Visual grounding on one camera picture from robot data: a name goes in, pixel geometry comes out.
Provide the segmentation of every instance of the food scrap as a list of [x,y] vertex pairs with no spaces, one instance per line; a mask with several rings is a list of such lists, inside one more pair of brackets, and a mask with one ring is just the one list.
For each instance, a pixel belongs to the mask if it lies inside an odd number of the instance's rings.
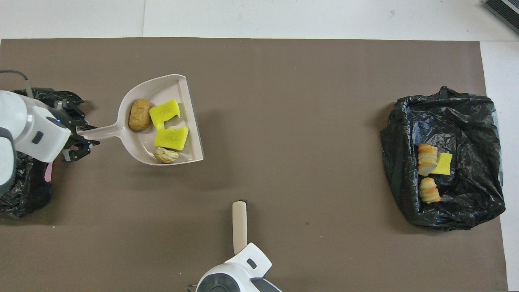
[[438,148],[429,144],[418,144],[418,174],[428,176],[438,164]]
[[420,199],[422,202],[431,204],[432,202],[439,202],[441,200],[440,193],[436,187],[434,179],[428,177],[422,179],[420,183]]
[[175,159],[179,158],[179,154],[171,149],[163,147],[155,147],[153,156],[162,163],[172,163]]
[[128,126],[134,131],[142,131],[151,124],[149,115],[152,104],[145,99],[136,100],[131,106]]

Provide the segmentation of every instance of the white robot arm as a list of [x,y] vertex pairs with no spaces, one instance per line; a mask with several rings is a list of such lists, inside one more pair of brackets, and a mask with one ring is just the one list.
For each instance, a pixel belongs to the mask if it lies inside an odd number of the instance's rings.
[[0,194],[10,187],[15,173],[15,151],[42,162],[52,162],[67,143],[71,131],[47,106],[33,98],[0,90]]

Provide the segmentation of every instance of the black plastic bag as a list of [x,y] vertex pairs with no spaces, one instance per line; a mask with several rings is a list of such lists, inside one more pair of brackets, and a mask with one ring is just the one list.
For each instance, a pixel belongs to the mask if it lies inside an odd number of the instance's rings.
[[50,182],[45,181],[48,163],[17,152],[15,181],[0,195],[0,213],[23,217],[50,202]]
[[[15,90],[17,94],[27,96],[26,90]],[[49,107],[67,99],[74,104],[83,100],[70,91],[55,91],[49,88],[33,88],[34,98]],[[50,202],[51,186],[45,181],[48,163],[36,160],[24,153],[17,152],[15,181],[5,194],[0,194],[0,213],[23,217],[45,207]]]
[[[442,87],[432,96],[401,98],[380,135],[391,193],[412,224],[444,231],[465,229],[504,212],[501,147],[494,103],[485,96]],[[417,145],[453,155],[450,176],[434,178],[440,202],[422,203]]]

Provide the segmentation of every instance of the white floor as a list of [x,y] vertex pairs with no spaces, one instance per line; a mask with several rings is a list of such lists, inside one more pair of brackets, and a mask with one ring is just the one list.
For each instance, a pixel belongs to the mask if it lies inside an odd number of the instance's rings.
[[141,36],[481,41],[499,117],[508,286],[519,290],[519,35],[480,0],[0,0],[0,39]]

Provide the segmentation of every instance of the croissant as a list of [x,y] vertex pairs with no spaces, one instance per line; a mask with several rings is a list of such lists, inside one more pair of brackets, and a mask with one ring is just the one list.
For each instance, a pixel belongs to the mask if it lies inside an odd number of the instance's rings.
[[424,178],[420,183],[420,199],[422,202],[430,204],[432,202],[439,202],[442,198],[440,198],[440,194],[438,192],[438,188],[436,188],[436,183],[432,178]]
[[438,148],[429,144],[418,144],[418,174],[428,176],[438,163]]

